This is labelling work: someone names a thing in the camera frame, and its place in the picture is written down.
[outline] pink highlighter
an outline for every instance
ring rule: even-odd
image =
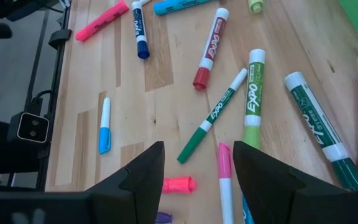
[[[121,14],[128,11],[128,6],[125,4],[124,1],[120,1],[115,6],[109,8],[106,12],[100,15],[97,19],[92,21],[82,30],[78,31],[75,34],[75,39],[78,41],[84,42],[86,39],[91,37],[93,34],[97,33],[97,31],[101,30],[111,21],[118,18]]]

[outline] lime green marker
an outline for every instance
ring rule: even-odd
[[[264,83],[265,51],[254,49],[249,52],[249,75],[247,88],[246,115],[242,141],[260,149],[260,113]]]
[[[264,8],[264,0],[248,0],[248,6],[251,13],[260,13]]]
[[[196,132],[193,134],[191,139],[187,142],[185,148],[182,150],[180,155],[178,156],[177,161],[181,164],[184,164],[187,159],[192,155],[192,153],[196,150],[197,146],[201,143],[201,141],[206,136],[206,133],[211,129],[212,125],[218,119],[219,115],[222,113],[226,105],[229,103],[233,95],[236,93],[238,88],[241,86],[241,83],[247,77],[247,70],[243,68],[240,73],[235,77],[230,87],[223,94],[219,102],[210,112],[208,117],[203,121],[203,123],[197,128]]]

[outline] wood grain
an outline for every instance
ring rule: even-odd
[[[115,0],[73,1],[69,29],[78,32]],[[132,0],[126,0],[130,6]],[[249,51],[266,51],[261,150],[327,182],[338,184],[308,131],[283,79],[301,71],[358,162],[358,35],[337,1],[265,1],[250,14],[247,1],[211,1],[154,15],[144,7],[150,58],[137,57],[131,11],[85,43],[65,48],[47,190],[84,190],[117,171],[155,141],[165,143],[165,175],[191,175],[192,195],[163,195],[159,210],[175,223],[221,223],[216,147],[241,139],[245,91],[230,105],[189,161],[177,155],[196,128],[248,64]],[[192,85],[216,9],[230,16],[206,91]],[[98,153],[101,103],[111,98],[112,148]],[[241,191],[233,179],[236,223],[242,223]]]

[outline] wooden tabletop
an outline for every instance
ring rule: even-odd
[[[358,165],[358,35],[338,1],[265,0],[261,14],[246,0],[212,1],[166,16],[144,6],[151,56],[137,57],[131,11],[85,43],[66,43],[48,166],[48,191],[85,190],[165,142],[165,176],[191,175],[192,195],[162,195],[160,211],[175,223],[221,223],[216,150],[240,140],[245,85],[237,91],[189,161],[176,158],[220,99],[249,51],[266,51],[261,150],[337,185],[283,79],[301,71]],[[72,1],[69,29],[78,32],[115,0]],[[230,16],[206,91],[192,85],[216,9]],[[104,98],[111,98],[112,149],[98,153]],[[236,223],[242,223],[241,191],[233,183]]]

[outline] purple marker cap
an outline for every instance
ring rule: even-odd
[[[157,218],[155,219],[155,223],[163,224],[163,223],[171,223],[172,222],[172,215],[157,212]]]

